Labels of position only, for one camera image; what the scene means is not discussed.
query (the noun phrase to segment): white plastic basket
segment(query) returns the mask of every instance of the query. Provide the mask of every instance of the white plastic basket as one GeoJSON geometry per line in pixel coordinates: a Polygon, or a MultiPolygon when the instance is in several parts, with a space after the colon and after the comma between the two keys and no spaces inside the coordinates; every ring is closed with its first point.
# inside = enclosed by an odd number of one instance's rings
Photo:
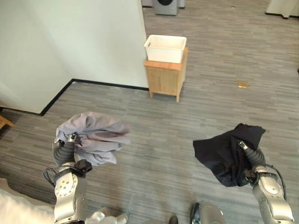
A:
{"type": "Polygon", "coordinates": [[[182,36],[150,35],[144,46],[150,61],[181,63],[186,41],[182,36]]]}

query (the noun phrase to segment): black baseboard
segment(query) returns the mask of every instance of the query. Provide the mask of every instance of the black baseboard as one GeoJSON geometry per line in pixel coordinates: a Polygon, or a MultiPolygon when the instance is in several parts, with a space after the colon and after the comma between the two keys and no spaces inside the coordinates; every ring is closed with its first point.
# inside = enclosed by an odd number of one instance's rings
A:
{"type": "Polygon", "coordinates": [[[43,116],[46,114],[46,112],[52,107],[52,105],[58,100],[58,98],[66,91],[66,89],[72,84],[73,80],[71,79],[62,89],[59,91],[59,93],[46,105],[46,107],[42,110],[40,113],[40,116],[43,116]]]}
{"type": "MultiPolygon", "coordinates": [[[[278,15],[281,16],[281,18],[283,18],[284,20],[287,20],[289,17],[284,17],[282,14],[276,14],[276,13],[267,13],[265,12],[266,15],[278,15]]],[[[291,18],[299,18],[299,16],[295,16],[295,15],[290,15],[291,18]]]]}
{"type": "Polygon", "coordinates": [[[113,83],[102,83],[102,82],[96,82],[96,81],[90,81],[90,80],[84,80],[84,79],[72,79],[73,82],[79,82],[79,83],[91,83],[91,84],[97,84],[97,85],[108,85],[108,86],[114,86],[114,87],[121,87],[126,89],[134,89],[134,90],[144,90],[148,91],[148,88],[145,87],[139,87],[139,86],[132,86],[132,85],[120,85],[120,84],[113,84],[113,83]]]}
{"type": "Polygon", "coordinates": [[[22,110],[17,110],[17,109],[12,109],[8,107],[0,107],[0,112],[3,109],[9,109],[12,111],[18,111],[18,112],[23,112],[23,113],[29,113],[33,115],[38,115],[38,116],[43,116],[46,114],[46,112],[52,107],[52,105],[58,100],[58,98],[66,91],[66,89],[73,83],[73,82],[78,82],[78,83],[91,83],[91,84],[97,84],[97,85],[108,85],[108,86],[115,86],[115,87],[121,87],[121,88],[126,88],[126,89],[135,89],[135,90],[144,90],[148,91],[148,88],[145,87],[138,87],[138,86],[131,86],[131,85],[119,85],[119,84],[113,84],[113,83],[102,83],[102,82],[96,82],[96,81],[90,81],[90,80],[83,80],[83,79],[75,79],[72,78],[62,89],[59,91],[59,93],[45,106],[45,108],[42,110],[40,113],[34,113],[34,112],[29,112],[29,111],[22,111],[22,110]]]}
{"type": "Polygon", "coordinates": [[[153,6],[142,6],[142,8],[153,8],[153,6]]]}

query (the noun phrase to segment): washing machine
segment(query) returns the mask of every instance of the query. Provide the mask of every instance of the washing machine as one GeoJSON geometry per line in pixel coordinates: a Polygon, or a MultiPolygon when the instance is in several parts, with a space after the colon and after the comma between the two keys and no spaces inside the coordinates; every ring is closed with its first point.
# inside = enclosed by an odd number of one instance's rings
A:
{"type": "Polygon", "coordinates": [[[177,15],[179,0],[154,0],[155,14],[177,15]]]}

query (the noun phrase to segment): wooden nightstand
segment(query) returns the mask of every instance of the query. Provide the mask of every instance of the wooden nightstand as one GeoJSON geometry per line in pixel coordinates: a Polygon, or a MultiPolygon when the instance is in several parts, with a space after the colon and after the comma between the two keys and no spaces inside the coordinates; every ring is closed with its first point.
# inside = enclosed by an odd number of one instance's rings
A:
{"type": "Polygon", "coordinates": [[[181,63],[166,63],[146,60],[144,63],[149,83],[149,95],[162,93],[177,96],[181,93],[183,82],[186,76],[188,48],[184,49],[181,63]]]}

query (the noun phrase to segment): white wall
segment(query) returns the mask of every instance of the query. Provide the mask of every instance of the white wall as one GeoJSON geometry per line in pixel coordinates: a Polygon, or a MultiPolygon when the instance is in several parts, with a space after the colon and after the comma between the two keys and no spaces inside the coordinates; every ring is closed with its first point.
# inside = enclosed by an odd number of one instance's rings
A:
{"type": "Polygon", "coordinates": [[[1,105],[40,113],[70,79],[21,1],[0,1],[1,105]]]}
{"type": "Polygon", "coordinates": [[[74,78],[148,86],[140,0],[26,2],[74,78]]]}
{"type": "Polygon", "coordinates": [[[0,102],[40,113],[72,78],[147,87],[140,0],[0,1],[0,102]]]}
{"type": "Polygon", "coordinates": [[[267,13],[299,16],[299,0],[270,0],[266,9],[267,13]]]}

